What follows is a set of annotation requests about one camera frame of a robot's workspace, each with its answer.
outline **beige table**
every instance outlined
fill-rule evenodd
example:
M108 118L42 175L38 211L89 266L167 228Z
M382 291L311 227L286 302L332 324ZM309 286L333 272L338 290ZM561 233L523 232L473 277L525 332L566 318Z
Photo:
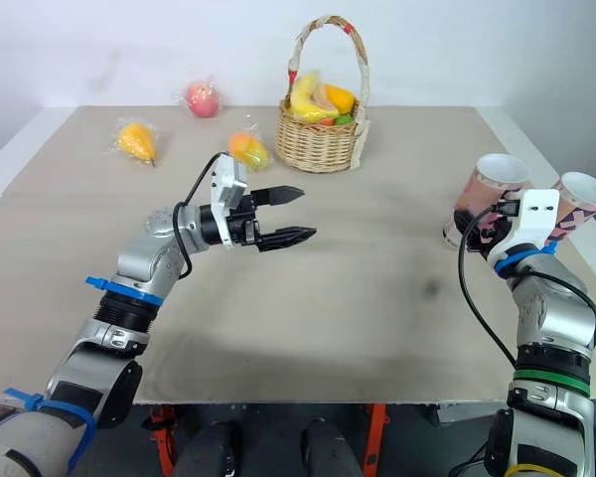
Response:
M117 253L155 209L187 194L251 113L268 143L275 108L194 120L176 107L82 107L0 198L0 396L40 392L101 296ZM167 131L158 167L102 154L118 116ZM262 208L265 231L316 227L309 241L193 257L151 329L138 401L503 399L512 369L459 290L441 226L476 158L504 146L475 109L375 107L363 166L311 175L276 162L250 186L306 196ZM209 184L196 201L209 201ZM567 242L559 258L596 277ZM517 310L502 280L467 258L472 294L511 347ZM596 397L596 353L591 368Z

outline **green ring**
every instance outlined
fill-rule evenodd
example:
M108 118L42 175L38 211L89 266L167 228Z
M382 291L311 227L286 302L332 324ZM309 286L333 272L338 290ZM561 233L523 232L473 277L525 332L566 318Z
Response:
M536 380L536 381L549 381L558 385L563 385L567 388L573 388L583 394L586 398L589 398L589 385L577 380L576 378L570 378L569 376L560 375L559 373L551 373L549 371L539 370L516 370L516 380Z

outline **basket handle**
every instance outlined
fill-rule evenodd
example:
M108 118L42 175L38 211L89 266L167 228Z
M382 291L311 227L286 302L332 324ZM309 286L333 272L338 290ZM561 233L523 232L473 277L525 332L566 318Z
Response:
M296 75L298 75L298 68L300 67L300 54L302 53L302 47L307 41L307 37L318 28L322 28L323 25L335 25L342 29L347 35L351 37L356 47L356 56L358 57L358 66L360 67L360 75L362 78L362 84L360 86L360 100L358 102L358 109L356 111L356 133L360 134L365 128L365 122L367 120L367 102L369 101L369 59L367 58L367 51L365 50L365 44L362 43L362 38L358 30L342 17L337 15L320 17L307 25L302 33L298 35L296 39L296 48L294 49L294 55L289 60L289 88L287 89L287 96L291 94L291 89L296 81Z

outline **green fruit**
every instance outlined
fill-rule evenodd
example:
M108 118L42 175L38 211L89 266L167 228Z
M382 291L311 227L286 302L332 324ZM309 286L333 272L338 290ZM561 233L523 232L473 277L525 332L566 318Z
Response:
M351 122L354 122L354 117L350 114L343 114L342 116L336 118L334 124L337 126L344 126L345 124L349 124Z

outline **toy fruit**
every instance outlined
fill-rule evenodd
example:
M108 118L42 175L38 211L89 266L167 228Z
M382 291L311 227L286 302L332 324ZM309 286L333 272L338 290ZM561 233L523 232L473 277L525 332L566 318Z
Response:
M337 126L344 126L345 124L350 124L352 122L354 122L353 116L350 114L343 114L342 116L336 118L335 124Z
M303 122L314 123L326 117L338 117L340 113L335 107L325 108L311 100L311 95L316 89L318 76L315 73L305 75L296 80L289 96L289 111L296 119Z
M219 110L219 94L211 83L195 82L188 89L186 103L198 117L212 117Z
M316 89L314 89L314 102L317 106L324 107L325 109L337 109L327 98L327 89L322 83L318 84Z
M269 163L265 146L251 134L237 132L229 139L229 155L252 171L262 171Z
M340 111L341 114L351 112L354 107L354 96L341 87L333 86L332 84L325 84L325 91L329 101Z
M155 165L155 145L152 133L143 124L135 122L123 127L117 134L117 144L122 151Z

